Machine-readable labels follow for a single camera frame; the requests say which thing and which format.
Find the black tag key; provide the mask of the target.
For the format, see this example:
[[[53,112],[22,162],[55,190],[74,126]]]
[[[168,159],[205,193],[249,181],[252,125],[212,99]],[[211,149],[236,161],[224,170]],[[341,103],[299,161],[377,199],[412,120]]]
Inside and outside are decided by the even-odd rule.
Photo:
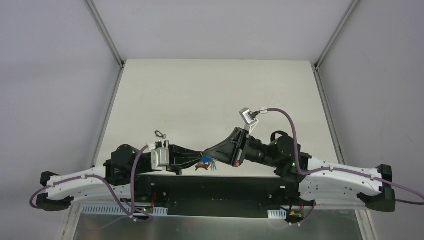
[[[161,138],[161,139],[166,139],[167,138],[167,135],[164,134],[164,133],[162,133],[162,132],[160,132],[159,130],[155,130],[154,131],[154,134],[155,134],[155,136],[157,138]]]

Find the large silver keyring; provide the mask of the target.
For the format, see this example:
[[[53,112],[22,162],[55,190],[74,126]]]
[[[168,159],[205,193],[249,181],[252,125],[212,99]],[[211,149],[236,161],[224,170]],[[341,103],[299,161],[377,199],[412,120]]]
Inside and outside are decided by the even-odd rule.
[[[200,161],[195,165],[195,170],[204,169],[208,170],[212,164],[212,159],[208,156],[202,156]]]

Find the red key tag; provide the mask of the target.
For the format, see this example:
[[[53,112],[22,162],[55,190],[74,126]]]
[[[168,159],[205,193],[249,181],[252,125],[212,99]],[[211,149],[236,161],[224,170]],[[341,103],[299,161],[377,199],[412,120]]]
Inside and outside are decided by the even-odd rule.
[[[195,171],[198,171],[199,169],[208,170],[210,165],[208,163],[198,163],[195,165]]]

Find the green key tag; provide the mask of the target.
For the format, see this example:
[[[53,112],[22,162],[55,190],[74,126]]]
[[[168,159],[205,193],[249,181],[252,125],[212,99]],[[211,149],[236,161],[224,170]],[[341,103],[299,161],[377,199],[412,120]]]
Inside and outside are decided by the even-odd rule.
[[[209,168],[210,168],[210,170],[211,170],[212,172],[215,172],[215,171],[217,170],[217,163],[216,163],[216,161],[212,160],[212,161],[210,162],[210,166],[209,166]]]

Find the blue tag key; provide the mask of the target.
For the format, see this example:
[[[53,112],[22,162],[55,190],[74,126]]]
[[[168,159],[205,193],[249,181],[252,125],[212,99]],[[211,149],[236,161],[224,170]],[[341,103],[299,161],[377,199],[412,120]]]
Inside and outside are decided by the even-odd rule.
[[[202,157],[202,158],[201,158],[201,162],[202,162],[203,164],[207,164],[207,165],[209,165],[209,164],[212,162],[212,159],[211,159],[211,158],[209,158],[209,157]]]

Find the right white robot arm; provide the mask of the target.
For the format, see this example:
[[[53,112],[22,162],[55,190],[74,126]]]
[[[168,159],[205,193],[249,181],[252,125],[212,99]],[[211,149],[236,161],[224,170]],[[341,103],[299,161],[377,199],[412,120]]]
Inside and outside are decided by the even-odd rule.
[[[202,156],[235,168],[244,161],[274,168],[274,174],[285,183],[283,196],[290,205],[303,200],[364,203],[366,208],[384,213],[396,208],[395,191],[389,185],[393,179],[391,166],[358,168],[328,162],[294,149],[294,139],[280,130],[264,144],[237,127]]]

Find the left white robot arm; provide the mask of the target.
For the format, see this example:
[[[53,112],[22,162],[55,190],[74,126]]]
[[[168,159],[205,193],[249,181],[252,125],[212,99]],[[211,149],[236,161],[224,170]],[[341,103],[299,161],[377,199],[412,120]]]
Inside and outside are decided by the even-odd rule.
[[[182,170],[202,164],[203,153],[162,142],[141,149],[123,144],[102,165],[68,175],[45,171],[40,176],[42,188],[29,200],[34,209],[58,212],[77,202],[110,196],[122,206],[128,201],[134,208],[137,200],[147,202],[154,197],[149,173]]]

